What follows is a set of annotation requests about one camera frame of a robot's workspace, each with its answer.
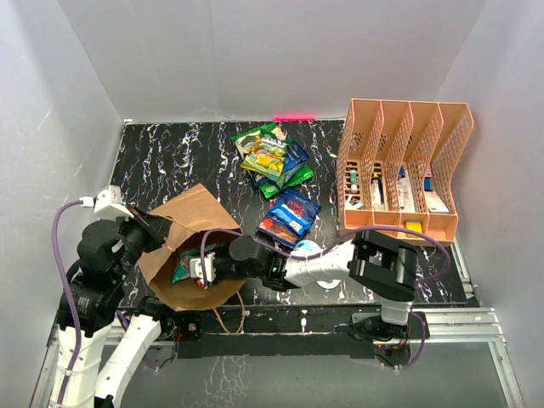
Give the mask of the teal mint candy bag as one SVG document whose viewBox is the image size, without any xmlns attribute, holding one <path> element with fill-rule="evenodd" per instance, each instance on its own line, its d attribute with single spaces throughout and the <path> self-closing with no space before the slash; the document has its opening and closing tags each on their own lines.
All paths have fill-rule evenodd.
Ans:
<svg viewBox="0 0 544 408">
<path fill-rule="evenodd" d="M 224 244 L 212 244 L 205 247 L 205 275 L 202 272 L 201 249 L 199 247 L 179 252 L 176 257 L 176 265 L 171 283 L 174 285 L 183 280 L 193 279 L 203 284 L 204 278 L 207 278 L 207 283 L 212 284 L 216 279 L 215 268 L 213 267 L 213 260 L 216 258 L 215 253 L 223 246 Z"/>
</svg>

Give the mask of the brown paper bag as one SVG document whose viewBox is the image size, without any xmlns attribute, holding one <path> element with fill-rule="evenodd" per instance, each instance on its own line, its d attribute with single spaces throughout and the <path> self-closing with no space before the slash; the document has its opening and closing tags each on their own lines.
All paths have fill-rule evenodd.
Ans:
<svg viewBox="0 0 544 408">
<path fill-rule="evenodd" d="M 207 289 L 200 288 L 192 279 L 172 283 L 178 255 L 199 247 L 208 230 L 240 230 L 205 186 L 197 184 L 150 213 L 170 220 L 172 225 L 166 244 L 143 254 L 138 267 L 148 286 L 170 309 L 176 312 L 216 309 L 245 285 L 244 278 L 225 278 Z"/>
</svg>

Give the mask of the blue sweet chilli chips bag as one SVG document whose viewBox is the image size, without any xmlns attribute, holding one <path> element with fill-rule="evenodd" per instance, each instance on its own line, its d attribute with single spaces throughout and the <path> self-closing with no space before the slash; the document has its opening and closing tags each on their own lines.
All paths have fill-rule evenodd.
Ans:
<svg viewBox="0 0 544 408">
<path fill-rule="evenodd" d="M 294 248 L 313 227 L 322 206 L 293 188 L 283 191 L 257 227 L 281 245 Z"/>
</svg>

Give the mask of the green cassava chips bag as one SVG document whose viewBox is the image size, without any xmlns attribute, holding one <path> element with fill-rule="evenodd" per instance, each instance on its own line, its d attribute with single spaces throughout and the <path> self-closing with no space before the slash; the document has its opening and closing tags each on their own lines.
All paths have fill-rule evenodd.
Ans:
<svg viewBox="0 0 544 408">
<path fill-rule="evenodd" d="M 240 133 L 231 141 L 241 156 L 241 168 L 265 199 L 314 177 L 309 154 L 274 123 Z"/>
</svg>

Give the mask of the yellow green snack bag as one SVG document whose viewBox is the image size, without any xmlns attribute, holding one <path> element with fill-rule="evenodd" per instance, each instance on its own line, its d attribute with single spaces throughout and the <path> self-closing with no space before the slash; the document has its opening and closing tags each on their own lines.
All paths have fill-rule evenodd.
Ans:
<svg viewBox="0 0 544 408">
<path fill-rule="evenodd" d="M 249 135 L 237 143 L 241 167 L 276 181 L 282 174 L 290 143 L 269 135 Z"/>
</svg>

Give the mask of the dark blue potato chips bag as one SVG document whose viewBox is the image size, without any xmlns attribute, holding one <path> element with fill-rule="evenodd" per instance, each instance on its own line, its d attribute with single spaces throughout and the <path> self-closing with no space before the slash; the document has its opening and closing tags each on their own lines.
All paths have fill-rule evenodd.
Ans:
<svg viewBox="0 0 544 408">
<path fill-rule="evenodd" d="M 291 145 L 287 149 L 286 161 L 282 170 L 282 173 L 290 170 L 293 167 L 297 167 L 300 170 L 303 164 L 309 159 L 309 155 L 304 148 L 295 140 L 291 142 Z M 255 186 L 260 186 L 268 183 L 270 180 L 262 174 L 249 171 L 250 179 Z"/>
</svg>

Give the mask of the blue Burts chips bag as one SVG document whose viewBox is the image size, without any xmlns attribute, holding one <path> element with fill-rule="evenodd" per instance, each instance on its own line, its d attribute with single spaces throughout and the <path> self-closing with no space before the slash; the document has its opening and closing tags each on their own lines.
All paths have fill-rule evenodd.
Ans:
<svg viewBox="0 0 544 408">
<path fill-rule="evenodd" d="M 279 190 L 282 190 L 286 183 L 294 176 L 298 171 L 297 167 L 293 167 L 290 170 L 283 173 L 276 181 L 272 180 L 271 184 L 277 187 Z"/>
</svg>

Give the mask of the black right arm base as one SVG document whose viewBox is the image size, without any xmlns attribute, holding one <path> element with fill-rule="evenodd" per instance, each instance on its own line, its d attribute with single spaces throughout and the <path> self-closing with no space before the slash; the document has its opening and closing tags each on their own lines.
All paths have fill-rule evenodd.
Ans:
<svg viewBox="0 0 544 408">
<path fill-rule="evenodd" d="M 412 340 L 427 340 L 430 331 L 422 312 L 410 312 L 406 324 L 387 323 L 379 313 L 356 313 L 350 317 L 348 333 L 357 340 L 386 343 L 393 349 L 403 349 Z"/>
</svg>

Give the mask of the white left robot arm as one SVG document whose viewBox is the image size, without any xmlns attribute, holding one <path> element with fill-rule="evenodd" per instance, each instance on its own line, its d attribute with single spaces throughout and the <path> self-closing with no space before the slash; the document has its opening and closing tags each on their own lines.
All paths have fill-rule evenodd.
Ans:
<svg viewBox="0 0 544 408">
<path fill-rule="evenodd" d="M 102 354 L 124 291 L 140 258 L 165 246 L 171 221 L 129 209 L 126 217 L 97 220 L 82 232 L 76 264 L 61 270 L 63 294 L 55 322 L 59 354 L 51 407 L 118 407 L 151 344 L 170 337 L 175 318 L 149 299 L 139 305 L 110 358 Z"/>
</svg>

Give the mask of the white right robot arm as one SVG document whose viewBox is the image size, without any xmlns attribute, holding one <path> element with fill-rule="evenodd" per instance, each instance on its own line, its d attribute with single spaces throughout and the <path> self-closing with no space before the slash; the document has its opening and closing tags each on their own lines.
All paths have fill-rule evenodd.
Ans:
<svg viewBox="0 0 544 408">
<path fill-rule="evenodd" d="M 365 230 L 331 249 L 298 248 L 288 254 L 241 235 L 206 255 L 205 268 L 209 282 L 252 278 L 277 292 L 317 281 L 350 278 L 380 298 L 380 330 L 389 337 L 398 337 L 410 324 L 417 261 L 414 246 L 375 230 Z"/>
</svg>

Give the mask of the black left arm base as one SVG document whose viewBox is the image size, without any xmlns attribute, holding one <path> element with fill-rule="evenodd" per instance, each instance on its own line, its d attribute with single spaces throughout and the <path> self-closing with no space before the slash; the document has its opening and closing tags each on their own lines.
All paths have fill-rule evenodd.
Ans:
<svg viewBox="0 0 544 408">
<path fill-rule="evenodd" d="M 154 297 L 144 297 L 136 307 L 135 314 L 151 315 L 161 324 L 158 341 L 197 341 L 201 338 L 201 314 L 176 312 Z"/>
</svg>

